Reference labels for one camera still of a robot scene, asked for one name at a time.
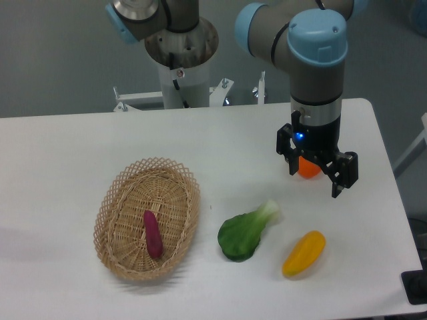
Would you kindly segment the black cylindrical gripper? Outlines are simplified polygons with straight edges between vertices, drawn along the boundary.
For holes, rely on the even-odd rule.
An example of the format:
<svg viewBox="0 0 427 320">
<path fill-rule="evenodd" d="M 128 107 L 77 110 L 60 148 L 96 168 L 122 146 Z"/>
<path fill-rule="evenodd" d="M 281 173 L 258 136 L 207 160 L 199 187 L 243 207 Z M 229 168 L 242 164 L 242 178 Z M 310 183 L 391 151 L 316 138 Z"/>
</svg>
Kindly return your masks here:
<svg viewBox="0 0 427 320">
<path fill-rule="evenodd" d="M 349 189 L 357 182 L 358 154 L 340 152 L 339 116 L 336 120 L 319 126 L 306 125 L 300 121 L 301 113 L 293 111 L 291 123 L 286 123 L 276 134 L 276 153 L 283 155 L 289 166 L 289 174 L 294 175 L 299 169 L 300 151 L 314 160 L 322 172 L 332 182 L 331 196 L 336 198 L 344 189 Z"/>
</svg>

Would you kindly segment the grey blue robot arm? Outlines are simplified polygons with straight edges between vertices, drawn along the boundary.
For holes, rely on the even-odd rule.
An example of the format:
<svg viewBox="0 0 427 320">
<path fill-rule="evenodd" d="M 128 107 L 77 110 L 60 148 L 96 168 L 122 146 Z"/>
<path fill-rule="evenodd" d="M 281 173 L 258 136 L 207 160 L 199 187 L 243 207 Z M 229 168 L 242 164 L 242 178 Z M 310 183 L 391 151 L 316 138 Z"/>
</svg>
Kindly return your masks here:
<svg viewBox="0 0 427 320">
<path fill-rule="evenodd" d="M 320 167 L 332 197 L 358 180 L 358 156 L 338 149 L 347 20 L 365 1 L 250 3 L 238 14 L 237 44 L 290 78 L 291 121 L 277 132 L 276 151 L 289 171 L 299 160 Z M 127 43 L 144 42 L 159 67 L 167 109 L 206 107 L 207 64 L 218 50 L 216 28 L 199 14 L 197 1 L 111 1 L 106 13 Z"/>
</svg>

